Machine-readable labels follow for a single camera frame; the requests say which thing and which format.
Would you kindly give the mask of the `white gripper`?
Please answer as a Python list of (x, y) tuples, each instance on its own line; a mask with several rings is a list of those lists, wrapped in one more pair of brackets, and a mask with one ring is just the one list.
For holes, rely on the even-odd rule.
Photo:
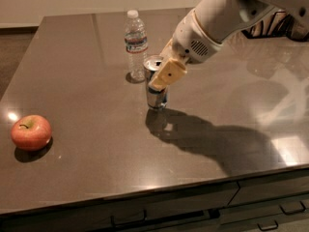
[(175, 83), (187, 73), (186, 66), (174, 59), (174, 55), (189, 64), (200, 64), (217, 53), (223, 43), (218, 43), (206, 33), (192, 9), (178, 24), (172, 39), (163, 47), (159, 55), (165, 60), (153, 75), (149, 87), (161, 91)]

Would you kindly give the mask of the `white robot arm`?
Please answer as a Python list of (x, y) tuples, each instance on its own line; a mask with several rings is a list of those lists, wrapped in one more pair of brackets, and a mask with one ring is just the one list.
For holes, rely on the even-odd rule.
[(162, 49), (161, 65), (149, 86), (163, 90), (186, 74), (188, 64), (205, 62), (230, 36), (278, 9), (308, 26), (309, 0), (202, 0), (182, 19)]

